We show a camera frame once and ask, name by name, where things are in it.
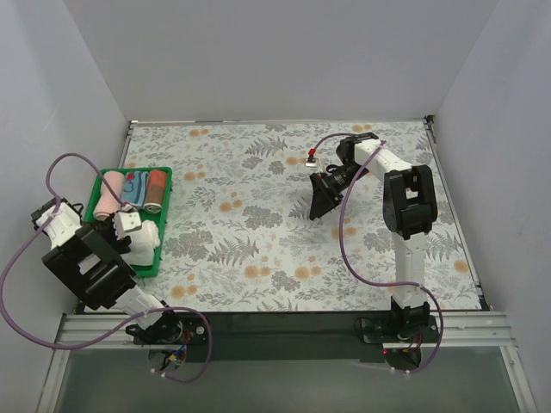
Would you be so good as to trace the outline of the white towel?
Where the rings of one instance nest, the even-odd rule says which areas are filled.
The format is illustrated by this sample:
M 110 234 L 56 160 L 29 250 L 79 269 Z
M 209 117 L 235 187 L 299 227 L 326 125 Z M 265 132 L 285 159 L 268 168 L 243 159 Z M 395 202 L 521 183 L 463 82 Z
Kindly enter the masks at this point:
M 123 258 L 133 266 L 151 266 L 155 258 L 155 250 L 160 245 L 158 226 L 151 220 L 145 220 L 141 228 L 127 234 L 130 237 L 130 251 Z

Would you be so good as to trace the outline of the pink towel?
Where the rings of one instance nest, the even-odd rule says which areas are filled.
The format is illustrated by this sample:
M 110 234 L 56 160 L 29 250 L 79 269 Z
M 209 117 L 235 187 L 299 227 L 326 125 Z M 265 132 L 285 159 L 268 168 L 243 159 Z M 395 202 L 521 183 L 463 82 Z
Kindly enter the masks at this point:
M 121 209 L 121 198 L 125 176 L 116 170 L 110 170 L 103 174 L 103 178 L 107 181 L 101 181 L 100 197 L 97 201 L 93 218 L 98 221 L 105 220 L 112 213 L 116 213 Z

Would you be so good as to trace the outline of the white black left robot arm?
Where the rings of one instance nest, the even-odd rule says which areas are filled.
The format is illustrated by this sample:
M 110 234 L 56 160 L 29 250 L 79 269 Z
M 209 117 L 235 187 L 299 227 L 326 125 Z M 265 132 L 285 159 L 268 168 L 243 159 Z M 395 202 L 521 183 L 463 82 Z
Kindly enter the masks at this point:
M 133 269 L 154 261 L 160 245 L 154 222 L 131 211 L 84 222 L 65 199 L 59 205 L 48 201 L 31 214 L 31 221 L 51 243 L 42 262 L 84 305 L 135 316 L 127 333 L 148 344 L 174 342 L 183 331 L 176 313 L 139 287 Z

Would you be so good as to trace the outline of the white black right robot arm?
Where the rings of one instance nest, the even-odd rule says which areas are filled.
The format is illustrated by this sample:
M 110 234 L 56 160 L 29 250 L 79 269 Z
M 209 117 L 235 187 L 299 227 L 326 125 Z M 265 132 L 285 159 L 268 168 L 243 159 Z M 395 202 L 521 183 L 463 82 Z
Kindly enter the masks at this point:
M 425 286 L 425 247 L 438 209 L 431 168 L 412 165 L 394 155 L 374 133 L 335 133 L 338 165 L 322 168 L 317 150 L 308 152 L 306 166 L 313 188 L 309 218 L 343 211 L 356 182 L 372 173 L 383 185 L 382 216 L 390 231 L 395 280 L 386 330 L 399 338 L 414 336 L 430 323 Z

